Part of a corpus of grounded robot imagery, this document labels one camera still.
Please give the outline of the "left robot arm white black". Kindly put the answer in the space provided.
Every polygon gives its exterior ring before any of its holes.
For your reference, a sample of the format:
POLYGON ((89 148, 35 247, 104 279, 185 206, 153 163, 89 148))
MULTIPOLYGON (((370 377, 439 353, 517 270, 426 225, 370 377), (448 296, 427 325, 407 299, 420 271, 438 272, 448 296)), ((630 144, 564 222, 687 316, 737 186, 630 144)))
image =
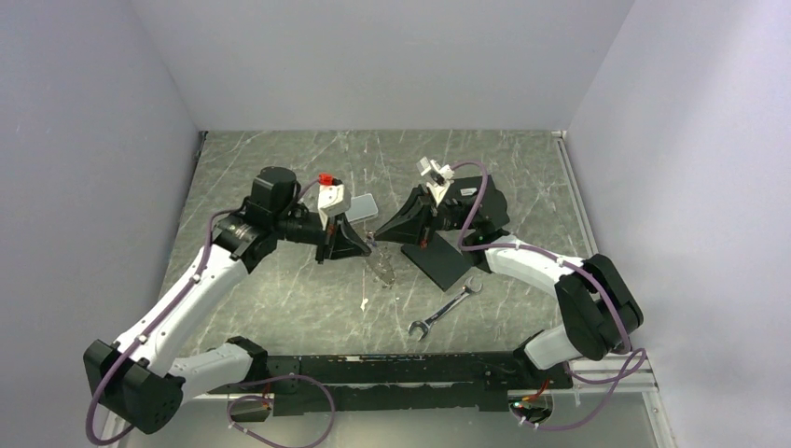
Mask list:
POLYGON ((158 303, 113 342, 93 342, 83 361, 91 399, 85 429, 94 431, 99 407, 145 434, 162 429, 182 403, 223 385, 259 390, 271 375, 268 352, 233 337, 193 357, 181 357, 187 338, 282 241, 311 245, 317 262, 366 257, 368 245, 346 214, 351 195, 335 176, 313 180, 317 208, 302 202, 307 187, 293 171, 262 169, 238 207, 211 215, 202 248, 158 303))

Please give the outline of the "bunch of steel keyrings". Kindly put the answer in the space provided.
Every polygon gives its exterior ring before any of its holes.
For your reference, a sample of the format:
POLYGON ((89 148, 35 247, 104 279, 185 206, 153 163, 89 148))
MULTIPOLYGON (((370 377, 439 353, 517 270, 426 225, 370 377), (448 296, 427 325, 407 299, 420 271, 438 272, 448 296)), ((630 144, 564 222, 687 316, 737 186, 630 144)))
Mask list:
POLYGON ((379 242, 373 231, 366 234, 366 243, 370 248, 370 256, 373 258, 384 258, 387 255, 387 247, 385 243, 379 242))

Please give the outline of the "numbered metal ring disc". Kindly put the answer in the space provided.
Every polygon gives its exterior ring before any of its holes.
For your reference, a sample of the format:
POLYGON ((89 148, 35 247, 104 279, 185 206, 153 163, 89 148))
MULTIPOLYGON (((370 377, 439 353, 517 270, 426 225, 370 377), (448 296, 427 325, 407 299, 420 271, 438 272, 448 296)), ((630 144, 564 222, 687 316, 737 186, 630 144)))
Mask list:
POLYGON ((369 249, 370 254, 366 258, 367 266, 384 288, 392 287, 396 282, 396 274, 389 251, 378 245, 371 245, 369 249))

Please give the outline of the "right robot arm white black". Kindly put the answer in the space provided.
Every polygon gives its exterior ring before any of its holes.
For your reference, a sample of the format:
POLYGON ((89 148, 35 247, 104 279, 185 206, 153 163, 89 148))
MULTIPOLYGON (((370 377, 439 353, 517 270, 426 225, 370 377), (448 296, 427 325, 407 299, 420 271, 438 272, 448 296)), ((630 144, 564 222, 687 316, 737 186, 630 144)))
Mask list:
POLYGON ((437 202, 424 186, 374 237, 381 242, 426 246, 439 231, 458 231, 467 261, 537 287, 557 300, 562 322, 543 330, 523 346, 514 374, 526 387, 546 380, 550 367, 576 358, 600 360, 610 353, 633 350, 630 335, 644 316, 613 261, 596 254, 588 259, 566 257, 523 242, 506 231, 507 199, 494 186, 451 188, 437 202))

